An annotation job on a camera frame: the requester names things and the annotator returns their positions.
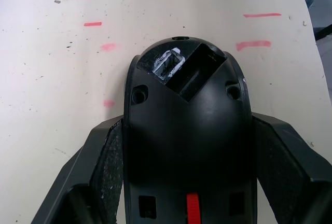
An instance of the square slot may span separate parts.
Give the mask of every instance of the square slot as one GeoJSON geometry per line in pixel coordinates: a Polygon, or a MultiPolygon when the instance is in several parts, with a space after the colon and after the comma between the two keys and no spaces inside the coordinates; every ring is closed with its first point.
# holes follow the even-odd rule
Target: square slot
{"type": "Polygon", "coordinates": [[[244,214],[244,192],[230,194],[229,196],[229,216],[244,214]]]}
{"type": "Polygon", "coordinates": [[[142,218],[150,218],[150,219],[157,218],[156,198],[155,197],[148,197],[145,195],[140,195],[139,196],[139,208],[140,208],[140,216],[142,218]]]}

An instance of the white surface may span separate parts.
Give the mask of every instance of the white surface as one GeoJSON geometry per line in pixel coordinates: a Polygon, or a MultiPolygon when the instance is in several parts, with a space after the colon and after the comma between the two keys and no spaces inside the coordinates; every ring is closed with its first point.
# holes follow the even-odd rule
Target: white surface
{"type": "MultiPolygon", "coordinates": [[[[252,110],[289,122],[332,162],[331,104],[304,0],[0,0],[0,7],[0,223],[31,222],[90,130],[122,114],[132,58],[172,36],[233,54],[252,110]],[[282,16],[243,17],[270,12],[282,16]],[[102,26],[83,26],[96,21],[102,26]],[[251,40],[272,47],[236,51],[251,40]],[[102,52],[106,43],[118,48],[102,52]],[[116,105],[106,109],[103,100],[116,105]]],[[[276,223],[258,196],[259,223],[276,223]]],[[[120,212],[124,223],[123,202],[120,212]]]]}

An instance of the white table surface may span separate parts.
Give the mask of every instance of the white table surface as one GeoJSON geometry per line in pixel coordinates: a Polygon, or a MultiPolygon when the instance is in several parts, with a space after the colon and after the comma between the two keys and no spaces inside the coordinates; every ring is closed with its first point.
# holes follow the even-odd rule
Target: white table surface
{"type": "MultiPolygon", "coordinates": [[[[290,123],[332,162],[331,103],[304,0],[59,1],[0,0],[0,223],[32,221],[90,130],[123,113],[132,58],[172,36],[233,54],[252,110],[290,123]],[[271,12],[281,16],[243,16],[271,12]],[[272,45],[236,50],[253,40],[272,45]]],[[[261,188],[258,199],[258,223],[276,223],[261,188]]]]}

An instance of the red mark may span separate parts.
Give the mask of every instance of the red mark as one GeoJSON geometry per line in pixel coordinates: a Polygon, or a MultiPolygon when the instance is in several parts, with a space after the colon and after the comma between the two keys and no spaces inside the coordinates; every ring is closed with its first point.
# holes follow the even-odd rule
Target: red mark
{"type": "Polygon", "coordinates": [[[115,105],[115,102],[114,101],[111,101],[111,100],[104,100],[104,107],[106,108],[111,108],[115,105]]]}
{"type": "Polygon", "coordinates": [[[85,23],[84,26],[90,27],[90,26],[100,26],[102,25],[102,22],[94,22],[94,23],[85,23]]]}
{"type": "Polygon", "coordinates": [[[237,44],[237,51],[241,51],[242,49],[246,47],[271,47],[270,41],[243,41],[239,44],[237,44]]]}
{"type": "Polygon", "coordinates": [[[261,18],[261,17],[275,17],[281,16],[280,13],[265,13],[265,14],[244,14],[246,18],[261,18]]]}
{"type": "Polygon", "coordinates": [[[109,51],[112,51],[112,50],[115,50],[117,48],[117,45],[116,44],[104,44],[100,47],[100,49],[102,51],[106,51],[106,52],[109,52],[109,51]]]}
{"type": "Polygon", "coordinates": [[[188,224],[201,224],[201,212],[197,193],[187,194],[188,224]]]}

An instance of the red tab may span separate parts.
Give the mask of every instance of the red tab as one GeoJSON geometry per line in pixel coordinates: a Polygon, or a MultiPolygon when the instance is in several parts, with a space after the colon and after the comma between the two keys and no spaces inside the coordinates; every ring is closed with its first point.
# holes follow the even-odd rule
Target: red tab
{"type": "Polygon", "coordinates": [[[201,212],[197,193],[187,194],[188,224],[201,224],[201,212]]]}

